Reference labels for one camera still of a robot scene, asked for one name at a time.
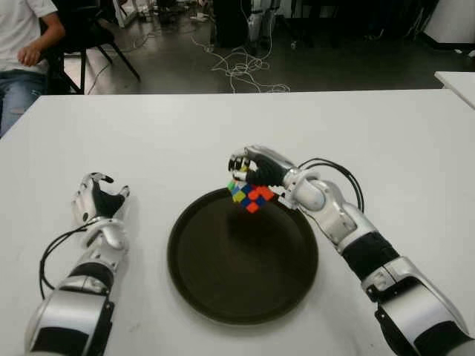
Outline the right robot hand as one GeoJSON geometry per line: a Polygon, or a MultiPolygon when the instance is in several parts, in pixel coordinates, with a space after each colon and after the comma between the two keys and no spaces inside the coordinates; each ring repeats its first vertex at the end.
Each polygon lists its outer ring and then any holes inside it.
{"type": "Polygon", "coordinates": [[[230,156],[228,171],[237,181],[287,188],[300,169],[271,148],[248,145],[230,156]]]}

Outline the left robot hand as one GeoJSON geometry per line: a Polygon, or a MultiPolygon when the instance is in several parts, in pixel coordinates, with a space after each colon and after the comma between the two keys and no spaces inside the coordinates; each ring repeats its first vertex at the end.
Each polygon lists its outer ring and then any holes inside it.
{"type": "Polygon", "coordinates": [[[96,218],[114,217],[130,196],[128,185],[124,185],[118,193],[111,194],[102,190],[101,182],[113,183],[114,180],[99,172],[86,174],[73,196],[73,216],[81,225],[96,218]]]}

